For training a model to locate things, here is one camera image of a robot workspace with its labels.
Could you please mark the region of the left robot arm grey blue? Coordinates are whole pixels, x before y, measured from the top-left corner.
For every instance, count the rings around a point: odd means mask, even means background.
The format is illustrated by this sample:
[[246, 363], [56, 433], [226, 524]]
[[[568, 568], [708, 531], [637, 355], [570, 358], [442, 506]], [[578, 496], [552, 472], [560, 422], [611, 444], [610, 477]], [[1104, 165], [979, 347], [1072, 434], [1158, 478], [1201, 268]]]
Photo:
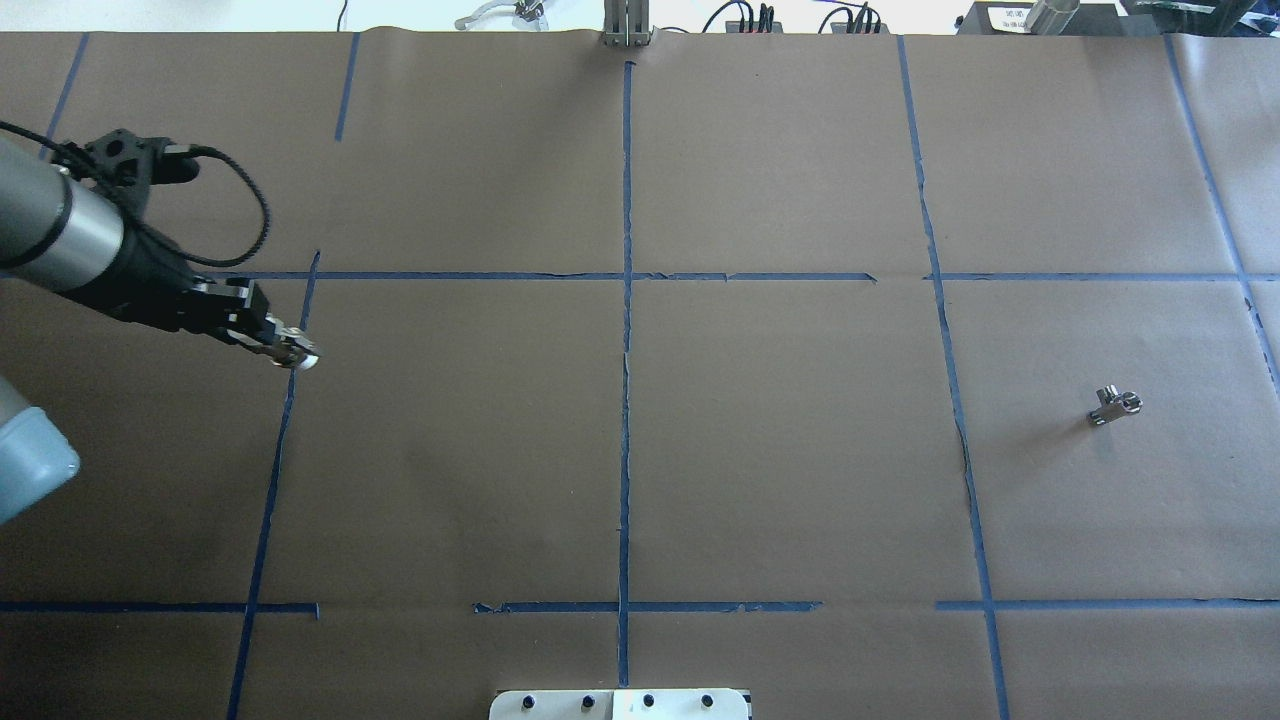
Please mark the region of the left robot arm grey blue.
[[[18, 126], [9, 133], [50, 151], [41, 160], [3, 142], [3, 273], [114, 320], [211, 337], [305, 370], [320, 350], [276, 318], [257, 281], [219, 281], [207, 268], [238, 266], [264, 246], [271, 211], [260, 187], [228, 154], [168, 137], [115, 129], [83, 145], [58, 143]], [[193, 181], [204, 158], [225, 163], [261, 211], [257, 238], [229, 259], [204, 258], [145, 220], [156, 184]]]

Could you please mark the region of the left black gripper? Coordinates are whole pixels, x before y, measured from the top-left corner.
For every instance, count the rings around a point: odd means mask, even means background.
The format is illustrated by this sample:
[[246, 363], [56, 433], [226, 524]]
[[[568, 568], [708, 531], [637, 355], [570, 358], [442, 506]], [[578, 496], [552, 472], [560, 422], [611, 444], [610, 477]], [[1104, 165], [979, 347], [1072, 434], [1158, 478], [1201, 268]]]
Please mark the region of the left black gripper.
[[282, 369], [296, 369], [298, 346], [308, 346], [300, 328], [269, 318], [270, 302], [255, 281], [201, 275], [134, 229], [124, 231], [115, 258], [84, 286], [84, 306], [165, 332], [209, 334], [229, 345], [252, 342], [251, 352]]

